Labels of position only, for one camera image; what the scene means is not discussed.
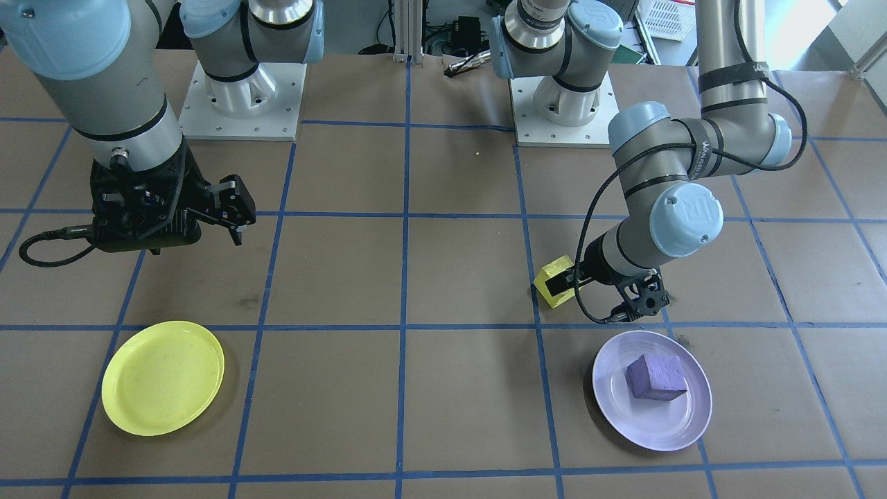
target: yellow cube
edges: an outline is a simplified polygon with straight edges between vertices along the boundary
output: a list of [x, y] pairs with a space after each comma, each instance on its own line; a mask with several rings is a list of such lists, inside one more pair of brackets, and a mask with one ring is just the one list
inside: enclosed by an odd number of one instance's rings
[[564, 255], [542, 267], [542, 269], [539, 270], [539, 273], [536, 274], [536, 279], [533, 280], [533, 285], [536, 286], [536, 291], [538, 291], [539, 295], [546, 300], [548, 306], [555, 308], [557, 305], [569, 301], [576, 295], [576, 292], [570, 288], [559, 295], [551, 296], [551, 293], [548, 292], [548, 287], [546, 286], [546, 281], [572, 266], [573, 259]]

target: purple foam block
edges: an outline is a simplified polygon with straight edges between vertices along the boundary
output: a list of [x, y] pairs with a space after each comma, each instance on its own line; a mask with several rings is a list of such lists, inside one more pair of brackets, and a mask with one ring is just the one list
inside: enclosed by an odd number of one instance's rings
[[677, 355], [644, 353], [628, 367], [635, 399], [674, 400], [687, 392], [687, 380]]

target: blue tape grid line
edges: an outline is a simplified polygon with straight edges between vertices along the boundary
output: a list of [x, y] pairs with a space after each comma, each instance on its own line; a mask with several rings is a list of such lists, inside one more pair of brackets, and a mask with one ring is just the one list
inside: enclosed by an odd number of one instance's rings
[[[699, 95], [699, 88], [698, 88], [698, 86], [696, 86], [696, 82], [693, 78], [693, 74], [690, 72], [689, 67], [687, 68], [687, 75], [690, 78], [690, 83], [696, 89], [696, 95], [698, 96]], [[778, 83], [780, 86], [782, 86], [782, 82], [779, 78], [779, 75], [776, 75], [774, 73], [774, 77], [776, 79], [776, 83]], [[797, 111], [795, 110], [794, 112], [795, 112], [796, 118], [800, 119], [800, 116], [797, 114]], [[815, 147], [813, 139], [810, 139], [808, 137], [808, 142], [810, 143], [810, 145], [812, 147]], [[859, 499], [865, 499], [865, 495], [862, 492], [862, 487], [860, 486], [860, 481], [858, 480], [858, 478], [856, 476], [856, 471], [853, 469], [850, 457], [847, 455], [847, 449], [844, 446], [844, 441], [841, 439], [841, 434], [838, 431], [837, 426], [835, 425], [835, 419], [832, 416], [831, 411], [828, 409], [828, 403], [826, 402], [825, 397], [822, 394], [822, 390], [820, 388], [819, 381], [817, 381], [816, 375], [813, 372], [813, 367], [810, 362], [810, 359], [807, 356], [807, 351], [805, 350], [804, 342], [801, 340], [801, 336], [798, 333], [797, 325], [794, 321], [794, 318], [791, 315], [791, 311], [789, 310], [788, 302], [786, 302], [785, 295], [783, 294], [780, 283], [779, 283], [778, 279], [776, 278], [776, 272], [773, 269], [773, 265], [770, 262], [770, 258], [767, 256], [767, 252], [766, 252], [766, 248], [764, 247], [764, 243], [762, 242], [760, 234], [757, 231], [757, 227], [755, 226], [755, 222], [751, 217], [751, 213], [749, 211], [749, 206], [745, 202], [745, 198], [742, 196], [742, 190], [739, 187], [739, 182], [736, 181], [735, 176], [730, 176], [730, 181], [733, 183], [734, 190], [736, 191], [736, 196], [739, 198], [739, 203], [742, 206], [742, 211], [745, 214], [745, 217], [749, 220], [749, 227], [751, 229], [752, 235], [755, 238], [755, 243], [757, 244], [757, 249], [760, 252], [761, 259], [764, 261], [764, 265], [767, 269], [767, 272], [770, 274], [770, 279], [771, 279], [771, 281], [773, 281], [773, 287], [775, 288], [776, 294], [780, 299], [782, 311], [785, 313], [786, 319], [789, 322], [789, 328], [791, 329], [792, 336], [795, 338], [795, 343], [797, 344], [797, 349], [801, 354], [802, 360], [804, 361], [804, 365], [807, 370], [807, 375], [810, 377], [810, 381], [813, 385], [813, 389], [815, 390], [817, 399], [820, 402], [822, 412], [825, 415], [826, 420], [828, 421], [828, 427], [832, 432], [832, 436], [835, 439], [835, 442], [838, 446], [839, 451], [841, 452], [841, 457], [844, 460], [844, 466], [847, 468], [847, 472], [850, 474], [850, 478], [853, 483], [853, 488], [856, 490], [856, 494]], [[841, 195], [840, 191], [838, 190], [837, 184], [832, 182], [832, 187], [835, 188], [835, 192], [837, 193], [838, 197], [843, 201], [843, 196]], [[852, 214], [850, 213], [849, 209], [847, 211], [847, 214], [848, 214], [848, 216], [852, 217]]]
[[477, 124], [477, 125], [452, 125], [443, 123], [410, 123], [410, 116], [407, 115], [404, 123], [393, 122], [352, 122], [352, 121], [330, 121], [330, 120], [302, 120], [302, 124], [321, 124], [331, 126], [377, 126], [389, 128], [432, 128], [440, 130], [494, 130], [508, 131], [514, 133], [514, 128], [510, 126], [493, 125], [493, 124]]
[[[670, 322], [673, 328], [765, 328], [789, 329], [788, 322], [754, 321], [698, 321]], [[150, 324], [123, 324], [121, 331], [140, 331]], [[534, 329], [534, 323], [466, 323], [466, 324], [405, 324], [407, 330], [462, 331], [478, 329]], [[645, 328], [665, 328], [664, 322], [644, 322]], [[207, 324], [217, 331], [252, 331], [253, 324]], [[542, 330], [564, 329], [624, 329], [624, 324], [592, 324], [591, 322], [551, 322], [540, 324]], [[887, 322], [796, 322], [798, 329], [887, 329]], [[0, 331], [109, 331], [114, 324], [0, 324]], [[397, 331], [400, 324], [265, 324], [265, 331]]]
[[412, 56], [406, 59], [406, 98], [404, 103], [404, 225], [401, 235], [400, 324], [397, 350], [397, 437], [395, 451], [394, 497], [404, 494], [404, 418], [406, 403], [406, 286], [410, 248], [410, 129], [412, 114]]
[[[887, 459], [862, 459], [852, 461], [857, 468], [884, 467]], [[787, 470], [787, 469], [821, 469], [844, 468], [844, 461], [764, 461], [751, 463], [713, 463], [713, 471], [739, 470]], [[561, 468], [561, 475], [630, 475], [652, 473], [680, 473], [704, 471], [702, 464], [670, 464], [660, 466], [611, 466], [593, 468]], [[400, 476], [404, 480], [415, 479], [471, 479], [471, 478], [504, 478], [504, 477], [551, 477], [554, 468], [536, 468], [526, 470], [479, 470], [479, 471], [404, 471]], [[68, 479], [0, 479], [0, 487], [61, 487], [67, 483], [73, 486], [96, 485], [174, 485], [174, 484], [234, 484], [234, 483], [295, 483], [295, 482], [329, 482], [329, 481], [390, 481], [395, 480], [397, 473], [293, 473], [268, 475], [201, 475], [201, 476], [166, 476], [166, 477], [83, 477]]]
[[40, 178], [40, 183], [37, 185], [37, 189], [34, 191], [34, 195], [31, 196], [31, 201], [27, 204], [27, 208], [25, 208], [24, 215], [22, 215], [21, 220], [19, 221], [19, 226], [16, 227], [15, 233], [12, 235], [12, 239], [6, 246], [6, 251], [4, 252], [3, 257], [0, 257], [0, 272], [2, 272], [3, 269], [6, 267], [6, 262], [9, 261], [10, 255], [13, 253], [13, 251], [15, 251], [15, 246], [19, 242], [19, 238], [21, 237], [21, 231], [25, 228], [27, 219], [30, 217], [31, 212], [34, 210], [34, 205], [37, 204], [37, 198], [40, 197], [40, 193], [46, 186], [46, 181], [49, 180], [49, 177], [52, 174], [52, 170], [55, 168], [56, 163], [59, 161], [59, 156], [61, 156], [62, 149], [65, 148], [65, 144], [67, 143], [68, 138], [71, 137], [71, 130], [72, 128], [70, 126], [67, 127], [67, 130], [65, 130], [65, 135], [62, 136], [61, 141], [59, 142], [59, 146], [56, 147], [55, 154], [52, 155], [49, 166], [46, 167], [46, 171], [43, 173], [43, 177]]
[[[662, 309], [663, 315], [663, 325], [665, 326], [665, 331], [668, 333], [668, 337], [672, 340], [675, 340], [674, 337], [674, 329], [672, 328], [671, 319], [668, 315], [668, 309]], [[705, 481], [709, 485], [709, 494], [711, 495], [711, 499], [718, 499], [718, 488], [715, 486], [714, 475], [711, 473], [711, 464], [709, 463], [709, 455], [705, 451], [705, 438], [699, 437], [699, 440], [696, 441], [696, 447], [699, 449], [699, 457], [703, 460], [703, 471], [705, 471]]]
[[[283, 193], [280, 195], [280, 208], [277, 219], [277, 228], [274, 231], [274, 243], [271, 245], [271, 257], [268, 259], [268, 274], [265, 277], [265, 289], [262, 294], [262, 308], [259, 310], [259, 324], [255, 332], [255, 345], [253, 347], [253, 360], [249, 370], [249, 382], [247, 383], [247, 397], [243, 404], [243, 416], [240, 419], [240, 431], [237, 437], [237, 448], [234, 451], [234, 465], [232, 476], [240, 475], [240, 464], [243, 460], [243, 449], [247, 442], [247, 428], [249, 426], [249, 414], [253, 407], [253, 392], [255, 391], [255, 379], [259, 370], [259, 356], [262, 352], [262, 339], [264, 336], [265, 320], [268, 315], [268, 302], [271, 298], [271, 285], [274, 282], [274, 266], [277, 264], [278, 249], [280, 247], [280, 235], [283, 232], [283, 211], [287, 205], [289, 185], [293, 178], [293, 165], [295, 163], [296, 145], [290, 146], [289, 160], [287, 161], [287, 175], [284, 178]], [[237, 481], [233, 481], [228, 488], [229, 499], [234, 499], [237, 494]]]
[[86, 420], [83, 422], [83, 428], [80, 431], [80, 439], [77, 441], [77, 448], [74, 451], [74, 458], [71, 460], [71, 467], [68, 469], [67, 479], [65, 481], [65, 486], [62, 488], [61, 499], [67, 499], [71, 493], [71, 486], [73, 486], [75, 482], [75, 478], [77, 476], [77, 470], [80, 467], [80, 460], [83, 456], [83, 450], [86, 447], [86, 439], [90, 436], [90, 428], [92, 427], [92, 420], [96, 415], [96, 410], [98, 409], [98, 399], [102, 394], [102, 379], [105, 377], [105, 371], [108, 369], [108, 364], [111, 363], [112, 357], [114, 357], [114, 350], [117, 346], [117, 341], [120, 339], [121, 326], [123, 325], [123, 318], [126, 316], [126, 311], [130, 307], [130, 300], [132, 299], [132, 291], [136, 288], [136, 280], [138, 279], [138, 275], [142, 270], [142, 264], [145, 262], [145, 251], [142, 249], [138, 253], [138, 259], [136, 260], [135, 268], [132, 270], [132, 276], [130, 277], [130, 285], [126, 288], [126, 295], [123, 297], [123, 303], [120, 307], [120, 314], [117, 317], [117, 325], [114, 328], [114, 333], [111, 335], [111, 341], [108, 343], [108, 348], [105, 353], [105, 360], [102, 362], [102, 369], [99, 371], [98, 380], [96, 381], [96, 389], [92, 394], [92, 402], [90, 402], [90, 409], [86, 413]]
[[[530, 222], [527, 219], [527, 203], [523, 195], [523, 175], [521, 173], [521, 155], [517, 145], [513, 145], [514, 169], [517, 175], [517, 193], [521, 203], [521, 221], [523, 225], [523, 244], [527, 254], [527, 272], [530, 282], [536, 277], [536, 267], [533, 265], [533, 251], [530, 244]], [[542, 334], [542, 321], [539, 317], [538, 294], [530, 286], [530, 297], [533, 302], [533, 328], [536, 330], [536, 348], [539, 356], [539, 373], [542, 382], [542, 395], [546, 403], [546, 418], [548, 420], [548, 439], [551, 441], [552, 464], [554, 470], [554, 484], [557, 488], [558, 499], [563, 499], [563, 477], [561, 475], [561, 451], [557, 445], [557, 429], [554, 426], [554, 411], [552, 409], [551, 387], [548, 383], [548, 367], [546, 363], [545, 337]]]

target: black cable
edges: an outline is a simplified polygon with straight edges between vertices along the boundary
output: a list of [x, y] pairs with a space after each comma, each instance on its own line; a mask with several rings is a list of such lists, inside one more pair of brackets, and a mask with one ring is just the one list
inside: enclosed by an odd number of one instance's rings
[[90, 246], [87, 249], [84, 249], [80, 253], [77, 253], [76, 255], [74, 255], [72, 257], [65, 258], [64, 260], [58, 260], [55, 262], [44, 262], [42, 260], [35, 260], [28, 255], [27, 251], [31, 248], [31, 246], [34, 246], [36, 243], [38, 243], [40, 241], [54, 241], [57, 239], [65, 239], [61, 235], [59, 235], [59, 232], [65, 231], [65, 230], [66, 229], [60, 229], [59, 231], [46, 231], [44, 233], [40, 233], [38, 235], [29, 237], [26, 241], [21, 243], [21, 246], [19, 246], [19, 257], [21, 257], [21, 259], [24, 260], [24, 262], [29, 265], [42, 267], [42, 268], [55, 268], [55, 267], [61, 267], [63, 265], [73, 264], [77, 260], [89, 255], [90, 252], [96, 248], [95, 246], [90, 244]]
[[389, 0], [389, 25], [391, 26], [391, 46], [397, 46], [397, 38], [394, 35], [394, 0]]
[[616, 179], [623, 171], [625, 171], [628, 167], [632, 166], [636, 162], [641, 159], [653, 154], [658, 153], [660, 151], [665, 151], [669, 149], [693, 149], [695, 145], [689, 143], [680, 143], [680, 142], [671, 142], [669, 144], [661, 144], [659, 146], [650, 147], [646, 151], [635, 155], [632, 159], [625, 162], [622, 166], [616, 169], [612, 175], [607, 177], [604, 180], [604, 183], [598, 189], [598, 192], [592, 198], [592, 204], [588, 207], [588, 213], [585, 214], [585, 221], [582, 224], [582, 230], [579, 232], [579, 244], [576, 248], [576, 263], [572, 267], [573, 273], [573, 291], [576, 293], [576, 301], [579, 303], [579, 308], [582, 310], [582, 313], [585, 314], [585, 317], [589, 318], [592, 322], [597, 324], [609, 324], [612, 322], [610, 318], [607, 319], [598, 319], [591, 315], [590, 312], [585, 308], [585, 304], [582, 303], [582, 296], [579, 294], [579, 262], [582, 260], [582, 249], [585, 245], [585, 234], [588, 232], [588, 225], [592, 222], [592, 214], [594, 213], [594, 208], [597, 206], [598, 201], [600, 201], [600, 197], [604, 194], [604, 191], [607, 190], [607, 187]]
[[[742, 0], [736, 0], [736, 3], [733, 5], [733, 29], [736, 32], [736, 41], [739, 43], [739, 51], [742, 53], [742, 58], [745, 59], [745, 62], [755, 62], [754, 59], [751, 58], [751, 54], [749, 54], [749, 48], [745, 45], [745, 38], [742, 36], [742, 27], [739, 22], [739, 13], [741, 7]], [[801, 154], [804, 153], [804, 150], [807, 148], [807, 115], [804, 113], [804, 108], [801, 107], [801, 103], [795, 99], [795, 96], [791, 95], [788, 91], [772, 82], [770, 78], [762, 78], [767, 87], [775, 91], [776, 93], [782, 95], [791, 105], [797, 110], [797, 115], [801, 118], [801, 146], [797, 149], [797, 153], [795, 153], [795, 157], [791, 158], [791, 160], [785, 164], [780, 166], [775, 166], [772, 168], [767, 168], [761, 165], [755, 165], [750, 162], [746, 162], [743, 160], [737, 160], [736, 156], [724, 153], [722, 151], [713, 151], [714, 154], [720, 154], [727, 159], [738, 162], [739, 164], [750, 166], [751, 168], [755, 168], [757, 170], [763, 171], [780, 171], [785, 170], [793, 166], [798, 160], [801, 159]]]

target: grid square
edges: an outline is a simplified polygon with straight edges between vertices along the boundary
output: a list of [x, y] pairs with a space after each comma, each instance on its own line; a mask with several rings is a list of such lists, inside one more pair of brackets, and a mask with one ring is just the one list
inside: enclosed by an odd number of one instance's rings
[[847, 454], [887, 459], [887, 329], [801, 329], [800, 334]]
[[471, 479], [406, 480], [404, 499], [464, 499], [509, 497], [554, 499], [554, 477], [496, 477]]
[[788, 329], [675, 329], [715, 395], [712, 463], [840, 459]]
[[15, 188], [5, 188], [0, 208], [26, 208], [40, 185], [56, 147], [65, 135], [64, 123], [0, 122], [0, 178], [15, 178]]
[[20, 213], [0, 213], [0, 249], [9, 249], [9, 258], [16, 256], [16, 249], [9, 248], [9, 243], [15, 235], [15, 229], [19, 228], [22, 215]]
[[856, 218], [887, 218], [887, 142], [817, 140], [822, 160]]
[[207, 182], [215, 184], [236, 173], [243, 177], [257, 210], [280, 209], [292, 144], [273, 140], [190, 140], [188, 144]]
[[4, 499], [59, 499], [62, 487], [3, 487]]
[[887, 116], [865, 82], [851, 80], [843, 72], [780, 71], [778, 75], [804, 108], [814, 137], [885, 136]]
[[[699, 98], [683, 66], [611, 64], [609, 74], [620, 111], [639, 102], [657, 100], [674, 118], [699, 117]], [[655, 90], [638, 82], [655, 82]]]
[[322, 64], [308, 65], [299, 118], [403, 123], [405, 72], [388, 54], [327, 54]]
[[328, 481], [291, 483], [241, 483], [237, 499], [268, 497], [323, 497], [324, 499], [390, 499], [393, 481]]
[[407, 281], [410, 323], [533, 322], [520, 220], [411, 219]]
[[488, 66], [448, 78], [444, 70], [455, 60], [426, 55], [412, 67], [411, 123], [513, 127], [508, 81]]
[[4, 118], [63, 118], [59, 108], [12, 49], [0, 51], [0, 116]]
[[408, 332], [405, 470], [551, 466], [534, 331]]
[[586, 499], [589, 497], [589, 491], [594, 491], [594, 499], [711, 498], [705, 474], [701, 472], [565, 476], [563, 491], [566, 499]]
[[[584, 215], [604, 180], [615, 170], [609, 149], [520, 147], [527, 213]], [[600, 197], [595, 215], [628, 215], [617, 182]]]
[[403, 220], [287, 217], [268, 324], [397, 324]]
[[676, 452], [646, 450], [620, 435], [601, 413], [591, 390], [592, 363], [600, 348], [620, 332], [617, 329], [545, 331], [548, 383], [561, 466], [701, 464], [699, 447], [693, 445]]
[[786, 321], [746, 222], [725, 222], [710, 246], [663, 265], [663, 282], [673, 321]]
[[109, 331], [0, 331], [0, 479], [67, 476], [110, 340]]
[[[116, 349], [136, 331], [121, 333]], [[219, 392], [194, 421], [165, 435], [139, 437], [108, 419], [99, 403], [83, 448], [78, 477], [207, 476], [231, 473], [247, 395], [255, 331], [214, 331], [225, 373]]]
[[714, 479], [719, 499], [747, 497], [856, 499], [857, 497], [850, 480], [850, 473], [844, 467], [816, 470], [716, 471]]
[[756, 227], [795, 321], [887, 321], [887, 286], [851, 224]]
[[788, 170], [752, 171], [736, 179], [752, 217], [847, 218], [847, 211], [810, 147]]
[[862, 492], [866, 497], [884, 497], [887, 495], [887, 467], [859, 466], [855, 469], [860, 481]]
[[35, 207], [62, 210], [90, 210], [90, 170], [92, 151], [86, 140], [71, 131], [61, 149], [52, 173], [43, 186]]
[[[585, 245], [594, 241], [599, 235], [607, 232], [610, 227], [618, 224], [618, 220], [592, 220], [588, 226], [588, 235], [585, 237]], [[533, 272], [538, 273], [543, 265], [548, 265], [555, 259], [567, 255], [570, 259], [576, 257], [576, 245], [579, 239], [579, 231], [582, 229], [582, 220], [530, 220], [530, 242], [533, 252]], [[592, 282], [582, 288], [582, 300], [585, 308], [595, 317], [607, 317], [610, 310], [622, 303], [622, 298], [613, 286], [604, 286], [598, 282]], [[568, 303], [549, 308], [546, 301], [538, 298], [539, 318], [543, 324], [552, 323], [579, 323], [591, 324], [587, 317], [579, 309], [575, 299]], [[644, 317], [636, 324], [650, 322], [662, 322], [662, 315]]]
[[146, 255], [125, 322], [255, 325], [276, 222], [259, 217], [243, 233], [242, 246], [234, 246], [222, 227], [203, 225], [196, 244]]
[[188, 497], [189, 499], [224, 499], [226, 484], [181, 485], [100, 485], [71, 487], [70, 499], [156, 499], [157, 497]]
[[395, 469], [398, 331], [265, 331], [241, 473]]
[[[43, 231], [90, 223], [82, 215], [32, 214], [17, 244]], [[30, 255], [52, 261], [86, 248], [84, 241], [34, 245]], [[93, 251], [71, 265], [38, 268], [23, 262], [18, 248], [0, 273], [0, 317], [8, 324], [116, 324], [138, 253]]]
[[520, 213], [514, 135], [412, 129], [410, 211]]
[[860, 230], [866, 237], [868, 247], [875, 254], [878, 264], [882, 269], [887, 269], [887, 225], [860, 224]]
[[303, 124], [298, 143], [288, 210], [404, 210], [403, 128]]

